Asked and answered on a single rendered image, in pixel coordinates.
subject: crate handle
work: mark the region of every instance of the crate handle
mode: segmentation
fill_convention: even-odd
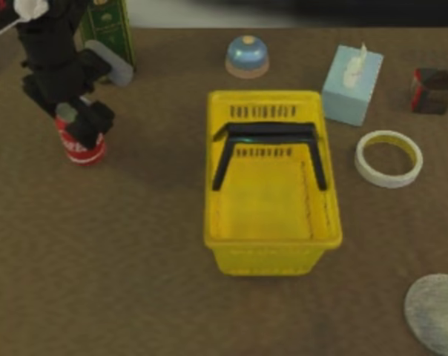
[[[312,158],[313,170],[318,188],[325,191],[328,188],[320,150],[316,126],[312,122],[228,122],[216,132],[213,142],[227,137],[221,154],[216,174],[212,182],[212,190],[218,191],[223,185],[227,168],[237,143],[247,144],[297,144],[308,145]]]

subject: roll of tape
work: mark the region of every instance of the roll of tape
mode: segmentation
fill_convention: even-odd
[[[408,173],[391,176],[376,171],[364,157],[364,149],[376,143],[389,143],[404,150],[412,160],[412,170]],[[401,188],[412,183],[424,165],[421,149],[409,137],[395,131],[374,131],[360,139],[355,154],[356,169],[368,182],[382,188]]]

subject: light blue tissue box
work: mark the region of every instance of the light blue tissue box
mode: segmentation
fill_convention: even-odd
[[[360,48],[340,45],[336,50],[321,94],[327,119],[361,126],[366,118],[383,55],[368,51],[363,72],[357,84],[353,88],[346,88],[343,84],[346,66],[352,57],[359,56],[359,54]]]

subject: person's hand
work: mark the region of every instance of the person's hand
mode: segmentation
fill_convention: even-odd
[[[15,0],[14,8],[21,22],[29,22],[43,16],[49,10],[48,0]]]

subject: white tissue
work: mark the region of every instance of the white tissue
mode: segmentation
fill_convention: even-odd
[[[359,56],[354,56],[349,60],[343,76],[343,84],[346,88],[354,88],[363,73],[366,62],[367,48],[363,45],[360,48]]]
[[[15,0],[14,8],[21,22],[29,22],[43,16],[49,10],[47,0]]]

